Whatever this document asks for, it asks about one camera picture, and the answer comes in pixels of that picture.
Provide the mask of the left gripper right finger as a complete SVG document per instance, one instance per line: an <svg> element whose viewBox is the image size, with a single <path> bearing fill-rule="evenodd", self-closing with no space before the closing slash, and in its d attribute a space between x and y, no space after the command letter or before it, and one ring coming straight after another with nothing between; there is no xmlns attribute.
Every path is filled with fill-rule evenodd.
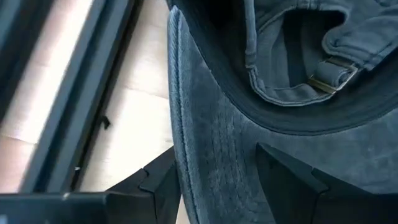
<svg viewBox="0 0 398 224"><path fill-rule="evenodd" d="M319 195L329 190L313 167L265 143L256 145L256 167L275 222L311 224Z"/></svg>

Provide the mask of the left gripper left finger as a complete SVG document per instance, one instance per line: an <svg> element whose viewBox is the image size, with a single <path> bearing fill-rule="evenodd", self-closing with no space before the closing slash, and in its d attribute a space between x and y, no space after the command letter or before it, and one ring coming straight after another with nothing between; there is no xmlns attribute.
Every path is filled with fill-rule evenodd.
<svg viewBox="0 0 398 224"><path fill-rule="evenodd" d="M108 223L175 224L181 191L174 149L107 191Z"/></svg>

